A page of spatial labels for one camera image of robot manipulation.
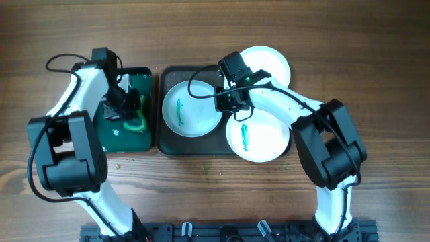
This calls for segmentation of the green and yellow sponge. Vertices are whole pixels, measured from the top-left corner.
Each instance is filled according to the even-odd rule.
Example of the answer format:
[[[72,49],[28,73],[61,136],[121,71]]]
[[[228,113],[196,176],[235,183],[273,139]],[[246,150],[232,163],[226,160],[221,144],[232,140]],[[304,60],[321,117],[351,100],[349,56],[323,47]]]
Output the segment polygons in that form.
[[[144,132],[147,129],[147,121],[142,112],[145,100],[145,96],[140,96],[140,105],[136,111],[136,117],[123,123],[123,127],[126,130],[132,132]]]

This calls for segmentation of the white plate with green smear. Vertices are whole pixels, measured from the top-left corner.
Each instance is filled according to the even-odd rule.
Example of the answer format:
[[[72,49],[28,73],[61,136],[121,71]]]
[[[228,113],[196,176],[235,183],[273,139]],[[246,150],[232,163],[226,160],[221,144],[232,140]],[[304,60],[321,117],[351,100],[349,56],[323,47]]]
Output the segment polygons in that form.
[[[188,92],[189,81],[172,87],[162,104],[166,125],[176,134],[187,138],[204,136],[220,123],[222,112],[216,111],[213,99],[196,99]]]

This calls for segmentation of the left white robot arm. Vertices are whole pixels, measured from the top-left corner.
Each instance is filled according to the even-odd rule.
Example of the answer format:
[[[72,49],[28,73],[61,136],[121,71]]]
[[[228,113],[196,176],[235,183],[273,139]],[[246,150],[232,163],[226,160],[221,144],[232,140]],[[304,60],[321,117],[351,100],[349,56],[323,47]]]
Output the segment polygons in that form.
[[[33,193],[50,203],[74,201],[99,225],[99,236],[110,241],[151,241],[152,236],[107,181],[108,161],[93,125],[103,104],[120,127],[132,134],[148,130],[145,96],[124,89],[119,58],[76,63],[71,83],[47,115],[28,123],[31,151],[28,181]]]

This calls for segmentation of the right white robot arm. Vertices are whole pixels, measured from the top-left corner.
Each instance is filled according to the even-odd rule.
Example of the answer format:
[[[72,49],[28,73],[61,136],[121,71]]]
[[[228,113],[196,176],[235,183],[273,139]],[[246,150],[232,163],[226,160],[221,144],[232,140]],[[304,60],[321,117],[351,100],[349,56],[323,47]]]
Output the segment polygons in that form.
[[[289,126],[301,166],[317,186],[315,221],[331,239],[339,238],[352,221],[351,190],[361,183],[367,158],[346,106],[337,99],[308,99],[274,77],[246,77],[228,89],[219,87],[215,104],[220,111],[262,110]]]

